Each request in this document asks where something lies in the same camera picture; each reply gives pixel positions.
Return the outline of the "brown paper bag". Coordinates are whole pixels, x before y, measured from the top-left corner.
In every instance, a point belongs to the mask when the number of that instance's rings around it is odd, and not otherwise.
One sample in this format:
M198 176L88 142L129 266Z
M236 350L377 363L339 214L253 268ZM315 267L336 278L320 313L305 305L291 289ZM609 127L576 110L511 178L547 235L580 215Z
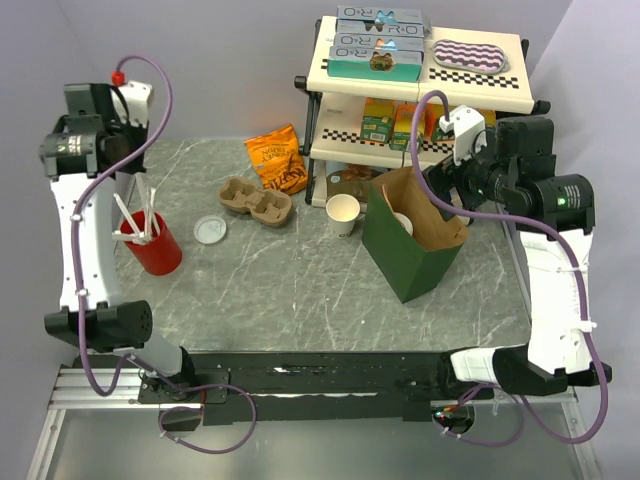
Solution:
M395 212L411 220L412 236L391 214L382 195L382 184L388 187ZM411 167L381 174L371 182L366 220L374 239L381 240L386 247L394 245L402 250L409 248L411 242L428 252L460 248L469 236L467 227L456 216L451 220L442 218L438 208L422 190Z

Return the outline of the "white paper coffee cup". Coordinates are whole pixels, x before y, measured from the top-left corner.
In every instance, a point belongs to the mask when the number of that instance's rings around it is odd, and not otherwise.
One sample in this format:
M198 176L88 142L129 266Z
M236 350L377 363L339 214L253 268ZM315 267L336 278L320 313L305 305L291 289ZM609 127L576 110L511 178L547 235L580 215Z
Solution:
M402 213L399 213L399 212L394 212L393 215L400 222L400 224L403 226L405 231L410 236L412 236L413 233L414 233L414 229L413 229L413 224L412 224L411 220L406 215L404 215Z

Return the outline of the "brown cardboard cup carrier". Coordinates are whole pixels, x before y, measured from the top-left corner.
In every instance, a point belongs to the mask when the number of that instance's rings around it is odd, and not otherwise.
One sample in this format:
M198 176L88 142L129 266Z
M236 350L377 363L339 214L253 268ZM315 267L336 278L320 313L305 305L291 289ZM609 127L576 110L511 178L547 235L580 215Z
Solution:
M387 187L387 185L386 185L386 184L382 184L382 186L381 186L381 191L382 191L382 195L383 195L383 198L384 198L384 200L385 200L385 203L386 203L386 205L388 206L388 208L389 208L389 210L390 210L391 214L392 214L396 219L398 219L398 218L397 218L397 216L396 216L396 212L395 212L395 210L394 210L394 208L393 208L392 202L390 201L389 194L388 194L388 187Z

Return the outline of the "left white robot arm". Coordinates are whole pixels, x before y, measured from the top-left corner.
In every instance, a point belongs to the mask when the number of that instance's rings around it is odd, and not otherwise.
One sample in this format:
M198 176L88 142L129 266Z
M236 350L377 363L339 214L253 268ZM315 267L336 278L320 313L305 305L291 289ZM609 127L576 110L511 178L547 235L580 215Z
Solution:
M153 88L80 83L66 85L64 95L67 112L40 147L63 253L59 309L45 316L45 330L77 347L85 369L90 352L115 354L163 377L172 400L187 401L198 387L189 354L154 329L147 301L124 299L114 257L115 175L144 169Z

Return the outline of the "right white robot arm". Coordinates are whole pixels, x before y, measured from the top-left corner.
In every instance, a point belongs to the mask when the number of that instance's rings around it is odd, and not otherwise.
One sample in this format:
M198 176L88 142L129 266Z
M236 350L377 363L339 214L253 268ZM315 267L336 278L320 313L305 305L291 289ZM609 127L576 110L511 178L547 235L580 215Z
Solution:
M607 387L612 371L593 352L587 295L594 191L579 174L556 175L553 122L510 117L491 128L464 107L442 116L439 126L453 136L453 152L424 170L422 181L446 220L479 219L486 201L503 206L497 219L515 224L525 250L531 334L523 345L451 354L451 364L437 373L438 390L454 399L472 382L536 396Z

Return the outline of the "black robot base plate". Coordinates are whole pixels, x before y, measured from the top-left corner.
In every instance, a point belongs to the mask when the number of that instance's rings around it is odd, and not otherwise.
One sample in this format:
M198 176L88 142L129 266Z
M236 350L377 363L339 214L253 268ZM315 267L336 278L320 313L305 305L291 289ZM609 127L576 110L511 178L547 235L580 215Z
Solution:
M169 430L236 422L399 418L429 422L436 403L472 383L455 378L447 353L194 353L171 385L139 373L137 403L167 412Z

